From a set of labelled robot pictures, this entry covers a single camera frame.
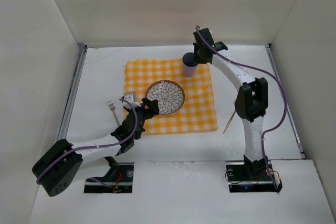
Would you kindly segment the patterned ceramic plate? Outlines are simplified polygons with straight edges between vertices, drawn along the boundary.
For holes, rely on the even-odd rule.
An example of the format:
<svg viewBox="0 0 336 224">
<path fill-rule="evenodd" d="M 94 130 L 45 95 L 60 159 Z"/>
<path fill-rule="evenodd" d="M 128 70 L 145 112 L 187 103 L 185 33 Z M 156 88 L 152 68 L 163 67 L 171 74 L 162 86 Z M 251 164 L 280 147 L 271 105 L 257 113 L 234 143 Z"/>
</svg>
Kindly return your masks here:
<svg viewBox="0 0 336 224">
<path fill-rule="evenodd" d="M 145 97 L 157 100 L 160 115 L 169 115 L 182 108 L 185 102 L 185 92 L 176 82 L 159 80 L 152 83 L 146 90 Z"/>
</svg>

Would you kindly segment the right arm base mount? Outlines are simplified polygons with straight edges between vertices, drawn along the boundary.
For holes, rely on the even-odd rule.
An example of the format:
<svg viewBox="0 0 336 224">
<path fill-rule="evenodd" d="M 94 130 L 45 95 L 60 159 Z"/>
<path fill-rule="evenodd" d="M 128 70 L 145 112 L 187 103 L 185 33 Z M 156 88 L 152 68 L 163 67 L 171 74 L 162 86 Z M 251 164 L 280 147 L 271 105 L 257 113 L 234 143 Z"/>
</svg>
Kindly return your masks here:
<svg viewBox="0 0 336 224">
<path fill-rule="evenodd" d="M 269 174 L 264 169 L 254 175 L 248 175 L 243 162 L 226 164 L 225 179 L 230 193 L 279 193 L 282 180 L 279 173 L 268 163 Z"/>
</svg>

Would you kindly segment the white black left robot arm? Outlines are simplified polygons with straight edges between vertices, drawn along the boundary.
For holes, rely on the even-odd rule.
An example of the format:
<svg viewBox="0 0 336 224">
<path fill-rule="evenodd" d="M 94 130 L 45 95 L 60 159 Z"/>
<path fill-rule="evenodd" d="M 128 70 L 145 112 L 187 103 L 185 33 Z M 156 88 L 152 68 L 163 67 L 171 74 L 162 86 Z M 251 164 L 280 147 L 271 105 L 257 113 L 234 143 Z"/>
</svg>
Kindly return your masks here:
<svg viewBox="0 0 336 224">
<path fill-rule="evenodd" d="M 36 183 L 48 196 L 63 192 L 73 181 L 81 165 L 100 158 L 119 156 L 134 146 L 145 132 L 145 122 L 160 114 L 157 99 L 143 98 L 141 103 L 132 95 L 120 98 L 128 112 L 123 122 L 110 134 L 83 143 L 58 140 L 32 167 Z"/>
</svg>

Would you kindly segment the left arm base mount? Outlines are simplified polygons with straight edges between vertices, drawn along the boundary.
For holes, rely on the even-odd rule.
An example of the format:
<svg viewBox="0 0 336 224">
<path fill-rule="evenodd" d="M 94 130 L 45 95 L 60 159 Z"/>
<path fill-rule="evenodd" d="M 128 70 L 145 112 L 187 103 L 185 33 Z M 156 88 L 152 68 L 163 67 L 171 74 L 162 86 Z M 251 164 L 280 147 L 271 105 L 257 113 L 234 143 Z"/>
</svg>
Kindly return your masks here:
<svg viewBox="0 0 336 224">
<path fill-rule="evenodd" d="M 109 170 L 102 177 L 85 181 L 85 194 L 130 194 L 133 189 L 134 163 L 118 163 L 113 157 L 105 157 Z"/>
</svg>

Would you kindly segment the yellow white checkered cloth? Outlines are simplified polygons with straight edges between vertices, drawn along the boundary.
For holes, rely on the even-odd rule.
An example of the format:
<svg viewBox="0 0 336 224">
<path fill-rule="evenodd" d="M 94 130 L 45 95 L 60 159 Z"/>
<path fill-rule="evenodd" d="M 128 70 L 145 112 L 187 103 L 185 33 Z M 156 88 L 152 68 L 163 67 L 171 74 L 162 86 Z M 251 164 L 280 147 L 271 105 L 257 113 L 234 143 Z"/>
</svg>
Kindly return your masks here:
<svg viewBox="0 0 336 224">
<path fill-rule="evenodd" d="M 217 119 L 209 65 L 199 65 L 191 78 L 182 73 L 182 60 L 129 61 L 125 68 L 124 92 L 145 98 L 148 87 L 159 80 L 178 83 L 185 92 L 181 109 L 169 115 L 157 115 L 146 121 L 146 135 L 216 131 Z"/>
</svg>

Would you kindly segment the lavender plastic cup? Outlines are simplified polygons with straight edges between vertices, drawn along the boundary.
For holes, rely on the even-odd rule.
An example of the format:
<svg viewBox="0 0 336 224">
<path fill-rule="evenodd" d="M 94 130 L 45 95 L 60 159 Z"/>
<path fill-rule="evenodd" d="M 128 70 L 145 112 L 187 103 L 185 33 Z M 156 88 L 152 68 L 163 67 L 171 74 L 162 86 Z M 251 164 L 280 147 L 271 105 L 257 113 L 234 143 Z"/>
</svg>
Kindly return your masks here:
<svg viewBox="0 0 336 224">
<path fill-rule="evenodd" d="M 193 52 L 188 52 L 182 57 L 182 73 L 185 77 L 191 78 L 197 69 L 195 55 Z"/>
</svg>

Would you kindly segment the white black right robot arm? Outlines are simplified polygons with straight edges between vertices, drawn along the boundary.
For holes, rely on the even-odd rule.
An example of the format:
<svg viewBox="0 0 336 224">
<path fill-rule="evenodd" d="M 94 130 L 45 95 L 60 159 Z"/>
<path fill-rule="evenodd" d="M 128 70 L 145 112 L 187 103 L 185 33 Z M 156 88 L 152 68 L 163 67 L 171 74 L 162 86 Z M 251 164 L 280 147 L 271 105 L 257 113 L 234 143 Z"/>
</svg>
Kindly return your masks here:
<svg viewBox="0 0 336 224">
<path fill-rule="evenodd" d="M 219 69 L 237 90 L 235 112 L 241 118 L 245 135 L 243 168 L 246 174 L 254 175 L 266 168 L 261 148 L 263 120 L 268 108 L 268 82 L 255 78 L 243 69 L 243 65 L 229 56 L 220 56 L 228 47 L 221 41 L 214 42 L 208 28 L 196 26 L 193 33 L 194 61 L 197 64 L 210 63 Z"/>
</svg>

